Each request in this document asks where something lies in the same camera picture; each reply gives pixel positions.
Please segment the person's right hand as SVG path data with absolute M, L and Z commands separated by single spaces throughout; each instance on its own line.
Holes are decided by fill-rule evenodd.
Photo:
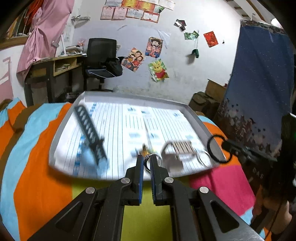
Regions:
M 283 202 L 278 198 L 264 197 L 262 190 L 259 189 L 255 196 L 255 204 L 252 211 L 253 216 L 260 215 L 264 207 L 274 212 L 271 222 L 265 228 L 276 235 L 282 233 L 292 221 L 289 202 Z

